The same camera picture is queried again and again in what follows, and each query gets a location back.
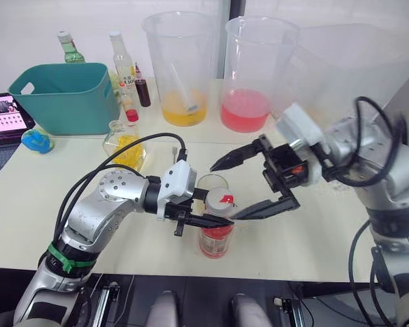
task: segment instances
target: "red bottle cap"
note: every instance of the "red bottle cap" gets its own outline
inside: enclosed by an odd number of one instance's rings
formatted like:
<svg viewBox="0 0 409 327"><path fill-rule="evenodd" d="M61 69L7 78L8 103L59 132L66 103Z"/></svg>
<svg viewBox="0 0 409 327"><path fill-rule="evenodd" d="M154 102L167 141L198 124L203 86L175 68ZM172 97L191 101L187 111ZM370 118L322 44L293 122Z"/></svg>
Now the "red bottle cap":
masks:
<svg viewBox="0 0 409 327"><path fill-rule="evenodd" d="M125 112L125 115L127 116L128 121L134 122L139 119L138 113L135 109L130 109Z"/></svg>

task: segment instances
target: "pink liquid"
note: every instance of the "pink liquid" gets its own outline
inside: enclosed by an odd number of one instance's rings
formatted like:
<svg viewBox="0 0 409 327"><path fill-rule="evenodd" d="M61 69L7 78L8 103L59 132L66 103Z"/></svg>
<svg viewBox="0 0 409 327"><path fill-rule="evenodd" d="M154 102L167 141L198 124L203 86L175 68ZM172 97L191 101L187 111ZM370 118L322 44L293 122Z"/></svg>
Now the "pink liquid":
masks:
<svg viewBox="0 0 409 327"><path fill-rule="evenodd" d="M249 133L261 129L271 110L271 104L261 92L237 89L223 98L221 120L233 131Z"/></svg>

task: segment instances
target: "laptop screen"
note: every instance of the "laptop screen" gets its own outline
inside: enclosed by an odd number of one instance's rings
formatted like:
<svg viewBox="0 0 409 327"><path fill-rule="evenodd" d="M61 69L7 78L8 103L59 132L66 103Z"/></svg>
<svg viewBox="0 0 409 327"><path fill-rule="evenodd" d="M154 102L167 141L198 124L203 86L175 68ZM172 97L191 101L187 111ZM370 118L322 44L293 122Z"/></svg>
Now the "laptop screen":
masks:
<svg viewBox="0 0 409 327"><path fill-rule="evenodd" d="M14 98L10 95L0 97L0 131L26 128L26 123L18 111Z"/></svg>

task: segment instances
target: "red label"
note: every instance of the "red label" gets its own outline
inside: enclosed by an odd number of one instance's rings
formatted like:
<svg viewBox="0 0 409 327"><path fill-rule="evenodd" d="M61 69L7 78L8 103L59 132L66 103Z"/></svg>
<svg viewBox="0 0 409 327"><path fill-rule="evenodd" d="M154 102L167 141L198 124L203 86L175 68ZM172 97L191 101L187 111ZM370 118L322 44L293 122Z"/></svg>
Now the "red label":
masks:
<svg viewBox="0 0 409 327"><path fill-rule="evenodd" d="M220 202L233 203L233 196L223 196L223 198L220 200Z"/></svg>

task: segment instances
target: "plastic measuring beaker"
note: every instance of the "plastic measuring beaker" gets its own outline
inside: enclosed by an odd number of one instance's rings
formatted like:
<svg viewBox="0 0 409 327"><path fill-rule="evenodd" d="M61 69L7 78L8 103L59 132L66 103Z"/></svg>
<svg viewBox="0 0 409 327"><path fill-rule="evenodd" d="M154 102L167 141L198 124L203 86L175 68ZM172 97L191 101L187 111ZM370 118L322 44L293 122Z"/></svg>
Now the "plastic measuring beaker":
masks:
<svg viewBox="0 0 409 327"><path fill-rule="evenodd" d="M163 12L142 22L147 32L162 114L192 126L206 117L213 27L195 12Z"/></svg>
<svg viewBox="0 0 409 327"><path fill-rule="evenodd" d="M269 17L238 17L226 24L221 120L240 132L257 131L281 103L277 88L299 39L299 28Z"/></svg>

